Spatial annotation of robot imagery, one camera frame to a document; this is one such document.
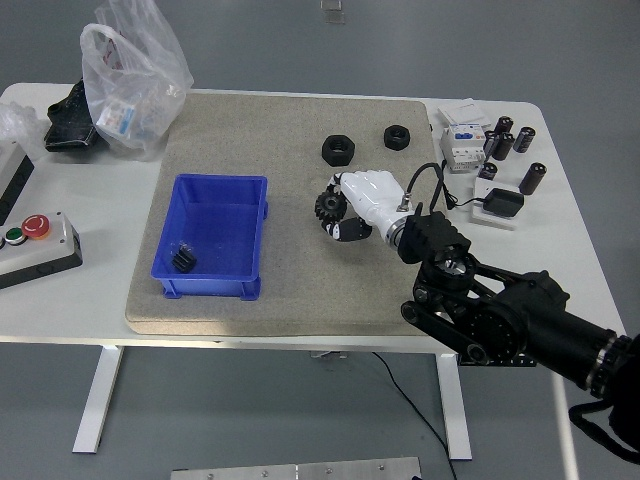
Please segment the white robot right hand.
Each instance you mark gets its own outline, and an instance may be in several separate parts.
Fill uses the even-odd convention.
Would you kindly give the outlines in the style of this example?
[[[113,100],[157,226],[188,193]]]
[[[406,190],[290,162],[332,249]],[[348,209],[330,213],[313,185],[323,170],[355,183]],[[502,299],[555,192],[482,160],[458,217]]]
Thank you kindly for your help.
[[[336,241],[364,240],[377,229],[385,244],[397,249],[413,209],[390,172],[368,170],[335,174],[316,198],[314,212]]]

